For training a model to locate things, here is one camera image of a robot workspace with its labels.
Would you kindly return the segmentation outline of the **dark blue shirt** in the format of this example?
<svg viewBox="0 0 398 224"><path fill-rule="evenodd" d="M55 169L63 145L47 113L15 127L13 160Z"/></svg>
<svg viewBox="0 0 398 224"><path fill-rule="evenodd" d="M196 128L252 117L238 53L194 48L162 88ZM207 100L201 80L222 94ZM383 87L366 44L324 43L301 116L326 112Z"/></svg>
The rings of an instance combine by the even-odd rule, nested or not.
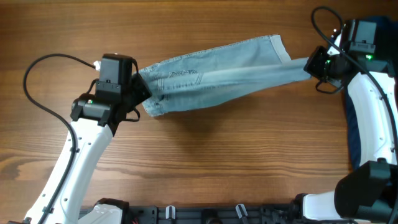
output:
<svg viewBox="0 0 398 224"><path fill-rule="evenodd" d="M386 16L361 20L377 24L376 51L372 58L349 54L364 70L354 66L344 79L348 148L354 169L379 158L397 164L397 124L391 123L397 119L397 22ZM334 44L328 54L337 55L338 49Z"/></svg>

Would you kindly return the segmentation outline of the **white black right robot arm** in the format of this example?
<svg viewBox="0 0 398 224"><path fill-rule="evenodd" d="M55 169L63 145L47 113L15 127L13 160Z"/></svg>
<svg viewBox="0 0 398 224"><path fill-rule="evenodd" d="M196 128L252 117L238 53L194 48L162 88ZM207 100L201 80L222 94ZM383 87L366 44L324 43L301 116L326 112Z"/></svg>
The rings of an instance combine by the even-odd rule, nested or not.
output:
<svg viewBox="0 0 398 224"><path fill-rule="evenodd" d="M302 194L292 216L313 222L397 223L396 68L390 55L329 54L319 46L304 70L345 88L353 171L331 192Z"/></svg>

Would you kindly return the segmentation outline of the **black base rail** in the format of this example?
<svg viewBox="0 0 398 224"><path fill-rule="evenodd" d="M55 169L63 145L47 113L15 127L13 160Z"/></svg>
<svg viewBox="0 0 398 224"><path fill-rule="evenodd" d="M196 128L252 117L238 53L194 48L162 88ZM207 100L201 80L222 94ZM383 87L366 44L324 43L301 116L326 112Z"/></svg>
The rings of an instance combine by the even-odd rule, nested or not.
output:
<svg viewBox="0 0 398 224"><path fill-rule="evenodd" d="M129 207L123 208L120 217L109 218L105 223L127 224L288 224L300 223L289 215L287 204L245 206L238 204L232 207Z"/></svg>

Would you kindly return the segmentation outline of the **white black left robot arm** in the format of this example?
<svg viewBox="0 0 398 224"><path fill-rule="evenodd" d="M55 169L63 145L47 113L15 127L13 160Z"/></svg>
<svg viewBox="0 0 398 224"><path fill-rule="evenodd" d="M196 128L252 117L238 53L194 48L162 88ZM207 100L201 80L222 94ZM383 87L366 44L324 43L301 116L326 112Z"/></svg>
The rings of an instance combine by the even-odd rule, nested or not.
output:
<svg viewBox="0 0 398 224"><path fill-rule="evenodd" d="M129 223L129 203L102 198L81 215L95 167L127 114L150 98L151 92L136 73L121 81L96 80L95 94L84 93L72 104L68 136L55 167L23 223Z"/></svg>

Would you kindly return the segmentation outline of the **light blue denim shorts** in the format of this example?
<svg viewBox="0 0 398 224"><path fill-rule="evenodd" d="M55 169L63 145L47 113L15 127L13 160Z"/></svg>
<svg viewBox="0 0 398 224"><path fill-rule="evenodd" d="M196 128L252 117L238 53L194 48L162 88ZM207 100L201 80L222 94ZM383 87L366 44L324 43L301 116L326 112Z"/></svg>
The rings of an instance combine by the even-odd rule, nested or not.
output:
<svg viewBox="0 0 398 224"><path fill-rule="evenodd" d="M292 60L279 35L193 52L139 71L152 96L149 116L208 108L256 91L308 80L306 58Z"/></svg>

